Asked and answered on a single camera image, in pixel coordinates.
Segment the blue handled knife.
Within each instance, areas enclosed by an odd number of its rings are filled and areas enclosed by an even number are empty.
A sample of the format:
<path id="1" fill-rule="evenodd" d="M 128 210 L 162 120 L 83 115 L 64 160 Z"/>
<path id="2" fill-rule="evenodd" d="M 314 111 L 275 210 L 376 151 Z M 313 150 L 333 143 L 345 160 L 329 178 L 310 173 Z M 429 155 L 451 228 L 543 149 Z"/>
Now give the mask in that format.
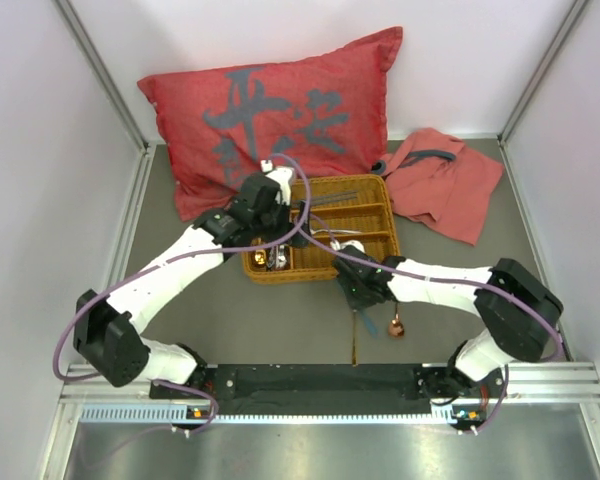
<path id="1" fill-rule="evenodd" d="M 369 316 L 369 314 L 365 310 L 360 310 L 359 316 L 362 319 L 363 324 L 365 325 L 365 328 L 369 332 L 370 336 L 372 338 L 377 338 L 378 337 L 378 328 L 377 328 L 375 322 Z"/>

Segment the pink handled spoon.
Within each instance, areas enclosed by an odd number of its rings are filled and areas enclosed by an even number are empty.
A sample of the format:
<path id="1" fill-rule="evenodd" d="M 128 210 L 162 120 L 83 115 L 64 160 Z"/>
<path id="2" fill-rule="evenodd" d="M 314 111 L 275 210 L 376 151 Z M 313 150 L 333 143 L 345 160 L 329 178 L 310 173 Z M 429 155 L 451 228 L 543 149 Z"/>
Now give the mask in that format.
<path id="1" fill-rule="evenodd" d="M 287 253 L 285 245 L 274 248 L 274 269 L 283 270 L 287 266 Z"/>

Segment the copper spoon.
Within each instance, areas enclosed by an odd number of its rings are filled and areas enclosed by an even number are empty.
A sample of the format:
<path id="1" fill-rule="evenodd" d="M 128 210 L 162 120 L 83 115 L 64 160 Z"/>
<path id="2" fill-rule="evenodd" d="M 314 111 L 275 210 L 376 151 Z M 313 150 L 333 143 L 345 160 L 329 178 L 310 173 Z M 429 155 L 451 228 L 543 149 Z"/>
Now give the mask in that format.
<path id="1" fill-rule="evenodd" d="M 393 338 L 400 338 L 403 337 L 405 334 L 404 325 L 400 318 L 398 303 L 394 304 L 394 314 L 387 326 L 387 333 L 390 337 Z"/>

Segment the silver fork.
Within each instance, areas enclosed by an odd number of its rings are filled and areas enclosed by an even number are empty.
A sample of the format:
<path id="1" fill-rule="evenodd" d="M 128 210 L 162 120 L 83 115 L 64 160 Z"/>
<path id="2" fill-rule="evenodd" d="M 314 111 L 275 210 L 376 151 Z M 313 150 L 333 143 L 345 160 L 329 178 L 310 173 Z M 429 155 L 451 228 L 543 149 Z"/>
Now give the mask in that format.
<path id="1" fill-rule="evenodd" d="M 328 235 L 328 236 L 333 236 L 336 237 L 338 235 L 359 235 L 362 234 L 363 232 L 359 231 L 359 230 L 349 230 L 349 229 L 328 229 L 328 228 L 319 228 L 319 229 L 313 229 L 310 228 L 310 233 L 312 235 L 318 235 L 318 234 L 324 234 L 324 235 Z"/>

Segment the gold fork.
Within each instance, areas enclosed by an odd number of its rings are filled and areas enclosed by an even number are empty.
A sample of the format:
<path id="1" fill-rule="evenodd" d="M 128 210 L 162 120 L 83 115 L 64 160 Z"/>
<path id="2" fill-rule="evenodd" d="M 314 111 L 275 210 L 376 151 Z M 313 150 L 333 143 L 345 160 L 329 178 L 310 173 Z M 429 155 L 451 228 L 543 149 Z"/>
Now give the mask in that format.
<path id="1" fill-rule="evenodd" d="M 357 312 L 356 310 L 351 311 L 351 324 L 352 324 L 352 342 L 351 342 L 351 365 L 356 367 L 358 365 L 357 360 Z"/>

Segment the blue chopstick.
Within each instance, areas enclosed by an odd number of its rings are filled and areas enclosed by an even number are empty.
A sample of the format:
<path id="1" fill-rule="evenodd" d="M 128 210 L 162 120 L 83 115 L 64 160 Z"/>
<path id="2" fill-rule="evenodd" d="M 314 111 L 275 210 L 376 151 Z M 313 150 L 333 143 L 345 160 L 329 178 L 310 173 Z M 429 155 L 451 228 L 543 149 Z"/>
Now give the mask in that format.
<path id="1" fill-rule="evenodd" d="M 312 198 L 312 203 L 316 204 L 316 205 L 330 204 L 330 203 L 337 203 L 337 202 L 341 202 L 341 201 L 355 199 L 356 197 L 357 197 L 356 191 L 344 191 L 344 192 L 337 192 L 337 193 L 332 193 L 332 194 L 315 196 Z"/>
<path id="2" fill-rule="evenodd" d="M 341 196 L 323 196 L 312 201 L 314 206 L 322 206 L 322 205 L 331 205 L 341 202 L 347 202 L 351 200 L 356 200 L 357 196 L 355 194 L 349 195 L 341 195 Z"/>

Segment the gold spoon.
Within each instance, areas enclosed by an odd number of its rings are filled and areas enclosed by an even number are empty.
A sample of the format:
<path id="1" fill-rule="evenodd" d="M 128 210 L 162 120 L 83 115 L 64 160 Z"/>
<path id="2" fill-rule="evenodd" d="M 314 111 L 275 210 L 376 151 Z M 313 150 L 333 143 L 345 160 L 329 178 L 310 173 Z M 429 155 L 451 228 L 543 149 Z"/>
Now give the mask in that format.
<path id="1" fill-rule="evenodd" d="M 251 253 L 251 264 L 254 269 L 262 269 L 267 265 L 267 250 L 262 248 L 263 242 L 260 239 L 256 239 L 253 242 L 257 249 Z"/>

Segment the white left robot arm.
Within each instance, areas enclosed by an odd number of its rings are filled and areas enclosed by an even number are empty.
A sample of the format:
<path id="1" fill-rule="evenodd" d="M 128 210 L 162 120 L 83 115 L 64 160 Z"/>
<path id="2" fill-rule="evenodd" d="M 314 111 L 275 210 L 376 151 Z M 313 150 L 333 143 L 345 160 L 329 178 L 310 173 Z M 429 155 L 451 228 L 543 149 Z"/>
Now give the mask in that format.
<path id="1" fill-rule="evenodd" d="M 300 173 L 269 161 L 262 165 L 226 206 L 199 215 L 143 270 L 109 293 L 88 291 L 79 299 L 73 347 L 112 386 L 142 379 L 172 383 L 189 397 L 204 390 L 207 374 L 197 354 L 142 334 L 191 283 L 254 240 L 285 242 L 294 236 L 292 185 Z"/>

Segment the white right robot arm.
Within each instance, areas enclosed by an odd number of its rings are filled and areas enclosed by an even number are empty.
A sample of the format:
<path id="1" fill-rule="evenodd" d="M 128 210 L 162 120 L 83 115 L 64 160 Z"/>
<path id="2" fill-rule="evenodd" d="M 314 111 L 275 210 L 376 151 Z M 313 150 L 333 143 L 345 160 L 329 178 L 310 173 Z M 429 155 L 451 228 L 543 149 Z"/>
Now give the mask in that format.
<path id="1" fill-rule="evenodd" d="M 564 306 L 540 280 L 514 259 L 491 267 L 429 265 L 402 256 L 377 262 L 358 241 L 340 243 L 332 262 L 336 280 L 353 310 L 388 301 L 427 303 L 471 314 L 484 330 L 456 349 L 446 384 L 467 396 L 492 371 L 514 360 L 539 362 L 549 340 L 562 348 L 556 324 Z"/>

